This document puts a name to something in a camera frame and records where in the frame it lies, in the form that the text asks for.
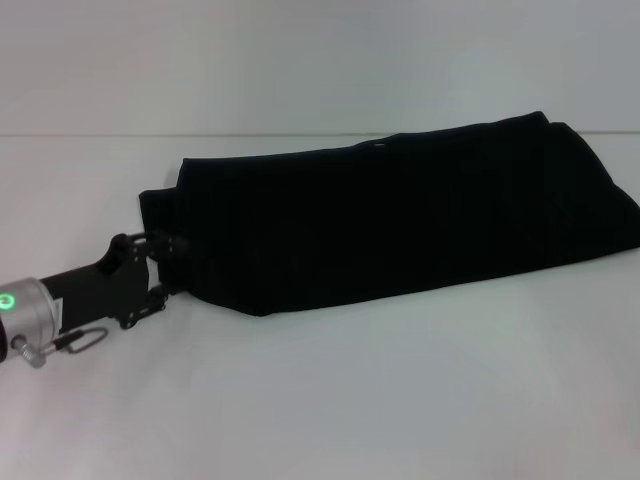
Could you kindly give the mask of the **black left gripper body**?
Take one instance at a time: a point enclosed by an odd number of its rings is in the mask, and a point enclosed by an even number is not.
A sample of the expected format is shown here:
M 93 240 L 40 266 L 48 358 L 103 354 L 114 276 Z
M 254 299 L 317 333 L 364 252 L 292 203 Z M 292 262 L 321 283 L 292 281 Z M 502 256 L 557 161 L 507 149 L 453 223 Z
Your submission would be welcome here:
M 118 234 L 97 262 L 44 278 L 51 297 L 62 302 L 61 329 L 111 318 L 126 330 L 152 315 L 147 307 L 148 259 L 134 251 L 133 235 Z

